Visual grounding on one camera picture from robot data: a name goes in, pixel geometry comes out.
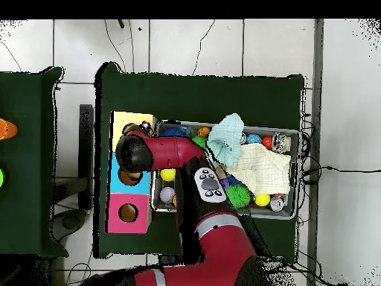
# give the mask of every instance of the green table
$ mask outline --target green table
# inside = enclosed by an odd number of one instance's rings
[[[109,151],[111,111],[153,114],[157,119],[218,123],[225,115],[236,112],[247,126],[276,127],[299,130],[300,101],[304,79],[270,77],[205,77],[164,74],[123,74],[114,63],[105,63],[96,76],[96,180],[95,255],[115,253],[179,254],[179,235],[175,215],[156,213],[147,234],[106,234],[104,210]],[[271,255],[294,261],[295,219],[244,220],[253,241],[262,236]]]
[[[50,233],[53,211],[54,105],[61,68],[0,73],[0,118],[19,129],[0,141],[0,253],[67,256]]]

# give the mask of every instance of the white ball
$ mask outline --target white ball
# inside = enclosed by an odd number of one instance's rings
[[[173,195],[175,195],[175,190],[170,186],[167,186],[160,191],[160,200],[163,203],[170,203]]]

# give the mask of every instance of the pink block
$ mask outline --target pink block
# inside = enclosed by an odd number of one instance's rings
[[[108,233],[145,234],[148,228],[150,196],[146,194],[110,194]],[[119,218],[119,208],[123,204],[133,204],[138,209],[135,221],[126,223]]]

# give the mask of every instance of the blue block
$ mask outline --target blue block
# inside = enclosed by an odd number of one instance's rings
[[[119,164],[115,153],[112,153],[111,183],[110,193],[128,193],[128,194],[149,194],[150,193],[150,172],[143,172],[143,178],[137,185],[124,185],[118,177]]]

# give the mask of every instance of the gray plastic bin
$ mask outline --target gray plastic bin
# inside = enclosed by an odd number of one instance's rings
[[[197,123],[189,121],[177,122],[178,124],[169,124],[167,121],[158,121],[156,124],[155,132],[157,136],[162,136],[165,130],[172,127],[184,126],[192,127],[193,133],[189,137],[196,135],[198,128],[200,127],[213,127],[214,124],[209,123]],[[248,134],[256,133],[259,136],[272,136],[274,133],[279,132],[288,137],[291,137],[291,151],[287,152],[291,156],[290,166],[289,166],[289,182],[290,191],[288,194],[288,200],[286,205],[280,212],[274,212],[269,206],[258,207],[258,208],[244,208],[238,209],[237,212],[240,215],[250,215],[256,218],[269,218],[278,220],[289,220],[294,218],[297,214],[297,199],[298,199],[298,188],[299,182],[301,181],[301,175],[298,170],[301,167],[301,134],[297,130],[285,130],[278,128],[267,128],[267,127],[247,127],[243,128],[243,132]],[[165,204],[160,201],[160,190],[165,186],[171,186],[174,188],[174,182],[165,182],[159,176],[158,171],[153,173],[153,185],[151,192],[151,203],[152,207],[156,209],[157,212],[175,212],[176,210],[170,205]]]

